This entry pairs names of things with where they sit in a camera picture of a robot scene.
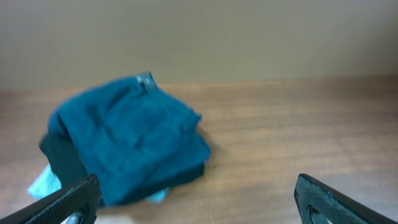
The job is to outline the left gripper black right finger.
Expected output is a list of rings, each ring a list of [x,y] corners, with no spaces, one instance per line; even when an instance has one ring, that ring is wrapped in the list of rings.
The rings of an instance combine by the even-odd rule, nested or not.
[[[294,198],[302,224],[397,224],[308,174],[298,176]]]

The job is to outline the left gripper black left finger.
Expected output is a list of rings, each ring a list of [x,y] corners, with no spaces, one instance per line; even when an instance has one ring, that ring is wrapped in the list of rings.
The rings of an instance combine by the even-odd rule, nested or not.
[[[94,224],[101,203],[98,178],[90,174],[1,219],[1,224]]]

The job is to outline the dark blue denim shorts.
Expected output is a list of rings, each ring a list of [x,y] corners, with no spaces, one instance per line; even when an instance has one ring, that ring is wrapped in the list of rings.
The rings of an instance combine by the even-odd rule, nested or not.
[[[113,207],[145,181],[205,165],[211,150],[200,120],[142,72],[71,97],[50,116],[48,134],[73,144]]]

